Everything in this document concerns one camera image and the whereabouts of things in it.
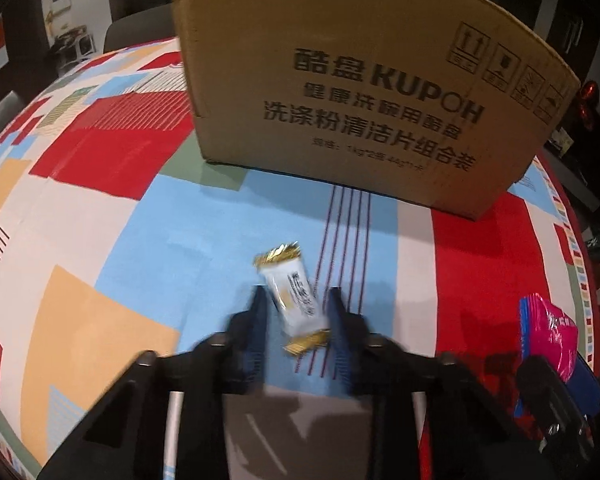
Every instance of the brown cardboard box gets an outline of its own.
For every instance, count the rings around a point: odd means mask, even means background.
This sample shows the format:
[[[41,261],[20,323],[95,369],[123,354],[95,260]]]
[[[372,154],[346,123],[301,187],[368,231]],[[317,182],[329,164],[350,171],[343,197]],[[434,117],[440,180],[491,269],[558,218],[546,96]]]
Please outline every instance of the brown cardboard box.
[[[477,218],[579,82],[487,0],[174,0],[206,160]]]

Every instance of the tablecloth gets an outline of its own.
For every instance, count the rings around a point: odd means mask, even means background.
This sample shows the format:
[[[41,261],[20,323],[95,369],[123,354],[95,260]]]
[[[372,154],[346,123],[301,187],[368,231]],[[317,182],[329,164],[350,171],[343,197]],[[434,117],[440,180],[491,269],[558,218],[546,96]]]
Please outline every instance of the tablecloth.
[[[341,287],[373,331],[412,352],[455,352],[508,408],[526,294],[550,298],[575,320],[578,350],[594,366],[584,247],[540,160],[476,222],[348,187],[208,165],[178,49],[169,40],[91,60],[0,135],[0,447],[27,478],[137,352],[185,351],[222,330],[262,282],[254,255],[294,240],[319,301]],[[267,391],[277,395],[277,425],[290,442],[312,444],[251,449],[271,417],[236,418],[238,478],[309,474],[321,439],[334,440],[320,432],[325,417],[350,419],[354,429],[338,438],[344,454],[363,445],[349,442],[366,422],[333,355],[293,359],[282,342],[274,318]],[[256,401],[235,402],[229,414]],[[256,436],[239,436],[249,432]],[[251,452],[264,454],[260,465]],[[340,464],[348,478],[363,476],[348,469],[354,463]]]

